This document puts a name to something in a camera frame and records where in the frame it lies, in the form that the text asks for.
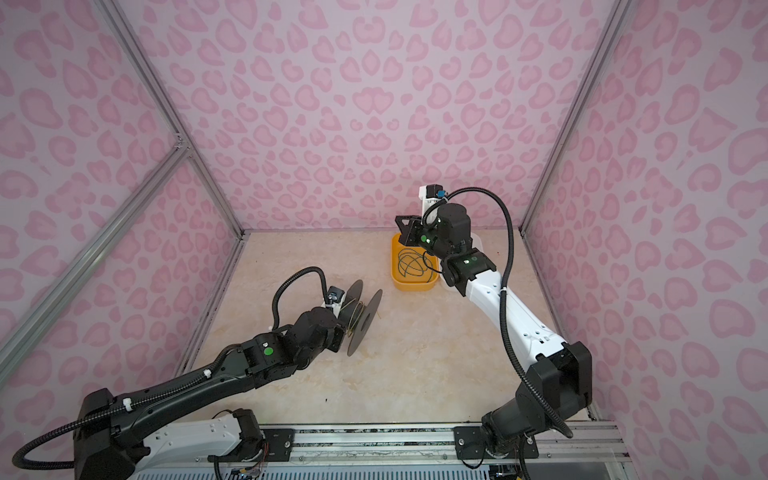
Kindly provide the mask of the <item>dark grey cable spool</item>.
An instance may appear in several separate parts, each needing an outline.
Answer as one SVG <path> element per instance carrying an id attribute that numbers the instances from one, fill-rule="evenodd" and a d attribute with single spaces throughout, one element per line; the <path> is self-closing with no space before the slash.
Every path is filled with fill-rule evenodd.
<path id="1" fill-rule="evenodd" d="M 349 338 L 347 346 L 348 357 L 353 356 L 360 347 L 375 319 L 383 297 L 383 290 L 379 289 L 365 303 L 362 301 L 363 288 L 363 280 L 356 280 L 346 291 L 343 306 L 338 313 L 338 319 L 347 329 L 346 334 Z"/>

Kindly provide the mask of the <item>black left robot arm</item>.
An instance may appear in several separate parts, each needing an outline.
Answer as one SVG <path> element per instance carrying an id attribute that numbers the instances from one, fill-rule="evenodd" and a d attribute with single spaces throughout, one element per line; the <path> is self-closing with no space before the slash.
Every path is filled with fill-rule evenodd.
<path id="1" fill-rule="evenodd" d="M 144 440 L 166 425 L 229 396 L 261 388 L 308 368 L 324 350 L 341 348 L 350 320 L 325 307 L 295 323 L 223 349 L 215 360 L 180 377 L 114 395 L 85 397 L 79 417 L 96 419 L 74 433 L 77 479 L 127 479 L 151 449 Z"/>

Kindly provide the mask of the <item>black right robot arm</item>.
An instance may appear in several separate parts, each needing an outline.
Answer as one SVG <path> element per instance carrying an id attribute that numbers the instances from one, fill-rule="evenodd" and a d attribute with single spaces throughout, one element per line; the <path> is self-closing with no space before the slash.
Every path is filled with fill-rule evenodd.
<path id="1" fill-rule="evenodd" d="M 444 203 L 425 218 L 400 215 L 395 222 L 400 244 L 436 257 L 445 282 L 498 325 L 520 378 L 514 398 L 482 417 L 470 454 L 483 448 L 488 456 L 504 458 L 549 430 L 572 437 L 567 420 L 593 399 L 588 348 L 552 331 L 511 291 L 507 274 L 475 246 L 462 205 Z"/>

